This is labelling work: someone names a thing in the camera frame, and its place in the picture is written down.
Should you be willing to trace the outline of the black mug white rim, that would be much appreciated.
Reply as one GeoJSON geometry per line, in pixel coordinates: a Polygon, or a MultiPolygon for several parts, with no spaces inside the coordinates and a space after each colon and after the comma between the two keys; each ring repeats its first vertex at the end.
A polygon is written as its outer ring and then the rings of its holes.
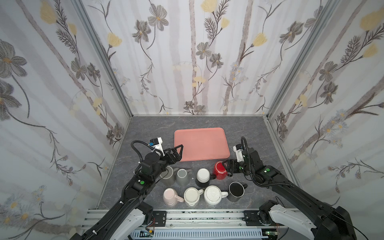
{"type": "Polygon", "coordinates": [[[243,195],[245,194],[245,189],[248,187],[248,184],[242,184],[239,182],[232,182],[229,185],[229,190],[228,190],[228,196],[227,199],[230,202],[238,202],[243,195]]]}

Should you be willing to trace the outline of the red mug black handle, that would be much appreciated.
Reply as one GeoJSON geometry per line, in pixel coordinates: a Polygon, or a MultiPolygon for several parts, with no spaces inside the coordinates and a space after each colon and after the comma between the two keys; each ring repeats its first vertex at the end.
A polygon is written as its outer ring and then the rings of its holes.
{"type": "Polygon", "coordinates": [[[217,180],[224,180],[228,176],[228,172],[222,162],[215,164],[213,174],[217,180]]]}

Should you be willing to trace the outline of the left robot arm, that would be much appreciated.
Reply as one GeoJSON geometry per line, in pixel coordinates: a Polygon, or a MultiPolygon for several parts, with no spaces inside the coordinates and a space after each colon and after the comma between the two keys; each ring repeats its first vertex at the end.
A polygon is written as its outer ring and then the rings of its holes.
{"type": "Polygon", "coordinates": [[[167,166],[182,160],[183,145],[165,150],[156,149],[161,143],[140,140],[131,142],[139,156],[139,165],[132,179],[123,187],[120,199],[84,234],[74,234],[72,240],[127,240],[136,228],[152,220],[153,207],[144,199],[156,186],[157,178],[167,166]]]}

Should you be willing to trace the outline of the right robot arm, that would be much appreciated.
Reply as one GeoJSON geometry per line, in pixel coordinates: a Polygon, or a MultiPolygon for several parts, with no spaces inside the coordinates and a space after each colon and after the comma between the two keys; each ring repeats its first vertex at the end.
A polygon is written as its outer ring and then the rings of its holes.
{"type": "Polygon", "coordinates": [[[311,196],[292,183],[279,170],[264,165],[259,153],[248,146],[245,137],[235,145],[237,159],[228,163],[230,174],[243,174],[260,188],[267,188],[285,198],[298,209],[284,208],[269,200],[259,207],[256,220],[262,225],[284,225],[309,240],[355,240],[357,235],[350,214],[311,196]]]}

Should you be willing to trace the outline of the black mug white base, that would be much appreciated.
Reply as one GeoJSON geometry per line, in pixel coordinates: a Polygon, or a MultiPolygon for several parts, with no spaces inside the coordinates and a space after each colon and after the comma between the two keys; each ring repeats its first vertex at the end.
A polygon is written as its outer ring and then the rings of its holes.
{"type": "Polygon", "coordinates": [[[195,182],[199,188],[205,189],[210,185],[210,181],[214,179],[216,179],[216,175],[210,174],[208,169],[201,168],[197,172],[195,182]]]}

